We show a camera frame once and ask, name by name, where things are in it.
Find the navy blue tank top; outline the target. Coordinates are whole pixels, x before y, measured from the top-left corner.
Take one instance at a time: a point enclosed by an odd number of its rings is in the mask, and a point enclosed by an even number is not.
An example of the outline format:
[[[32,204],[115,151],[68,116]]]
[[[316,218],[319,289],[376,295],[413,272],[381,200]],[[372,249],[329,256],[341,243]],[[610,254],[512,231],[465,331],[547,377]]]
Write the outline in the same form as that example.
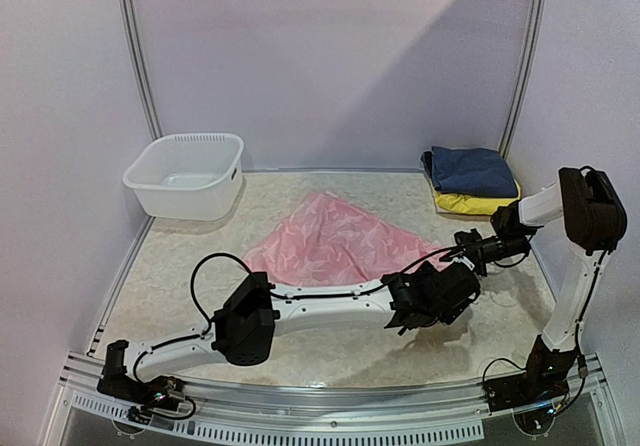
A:
[[[497,199],[518,196],[513,174],[495,150],[433,146],[422,153],[421,163],[435,190],[441,194]]]

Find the pink garment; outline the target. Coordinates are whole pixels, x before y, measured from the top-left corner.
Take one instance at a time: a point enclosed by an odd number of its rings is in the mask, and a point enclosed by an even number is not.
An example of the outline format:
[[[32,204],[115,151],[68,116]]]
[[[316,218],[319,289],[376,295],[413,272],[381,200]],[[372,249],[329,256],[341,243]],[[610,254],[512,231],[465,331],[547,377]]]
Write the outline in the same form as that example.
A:
[[[440,248],[343,199],[311,193],[243,261],[276,283],[342,286],[379,279]]]

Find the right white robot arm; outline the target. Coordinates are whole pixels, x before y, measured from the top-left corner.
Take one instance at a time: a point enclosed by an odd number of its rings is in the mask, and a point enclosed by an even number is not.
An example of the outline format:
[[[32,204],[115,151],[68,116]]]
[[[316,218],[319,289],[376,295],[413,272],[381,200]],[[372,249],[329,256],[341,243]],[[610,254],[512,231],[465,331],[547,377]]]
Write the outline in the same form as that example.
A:
[[[530,240],[560,219],[569,242],[569,266],[561,293],[527,360],[517,393],[537,402],[552,390],[581,354],[580,337],[602,272],[627,229],[627,215],[607,174],[591,166],[563,167],[556,182],[500,207],[491,216],[495,235],[480,241],[478,270],[512,256],[527,256]]]

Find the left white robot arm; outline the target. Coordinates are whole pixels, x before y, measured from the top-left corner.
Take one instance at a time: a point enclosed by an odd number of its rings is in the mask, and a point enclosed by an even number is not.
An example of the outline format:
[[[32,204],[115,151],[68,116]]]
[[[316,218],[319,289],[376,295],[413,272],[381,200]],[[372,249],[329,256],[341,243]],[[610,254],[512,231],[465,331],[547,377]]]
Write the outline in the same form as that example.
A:
[[[148,383],[205,364],[249,367],[265,362],[275,338],[306,330],[345,327],[408,330],[452,324],[480,295],[467,258],[436,269],[427,257],[380,279],[348,286],[309,288],[269,281],[248,272],[222,308],[181,335],[108,345],[100,381],[128,400]]]

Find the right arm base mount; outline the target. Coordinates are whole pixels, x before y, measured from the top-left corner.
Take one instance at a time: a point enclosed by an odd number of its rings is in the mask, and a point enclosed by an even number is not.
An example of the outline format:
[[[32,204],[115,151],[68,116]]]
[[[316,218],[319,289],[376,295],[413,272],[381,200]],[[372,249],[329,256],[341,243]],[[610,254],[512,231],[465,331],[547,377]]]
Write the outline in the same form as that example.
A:
[[[489,369],[497,362],[515,367],[515,373],[492,379],[487,378]],[[508,358],[496,358],[484,369],[481,385],[484,398],[491,413],[551,401],[570,391],[568,373],[578,364],[578,373],[583,382],[588,375],[586,357],[577,349],[568,352],[532,351],[524,367]]]

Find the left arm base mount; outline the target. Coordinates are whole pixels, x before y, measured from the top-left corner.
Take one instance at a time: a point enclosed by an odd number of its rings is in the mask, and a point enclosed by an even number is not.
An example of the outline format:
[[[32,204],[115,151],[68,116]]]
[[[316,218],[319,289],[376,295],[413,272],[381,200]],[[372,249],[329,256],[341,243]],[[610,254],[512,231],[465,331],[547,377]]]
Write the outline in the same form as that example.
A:
[[[184,394],[185,383],[172,376],[159,376],[149,381],[139,380],[134,367],[125,365],[126,340],[117,340],[107,346],[106,357],[97,391],[123,401],[135,403],[129,411],[133,420],[158,416],[171,420],[186,420],[195,415],[196,404]]]

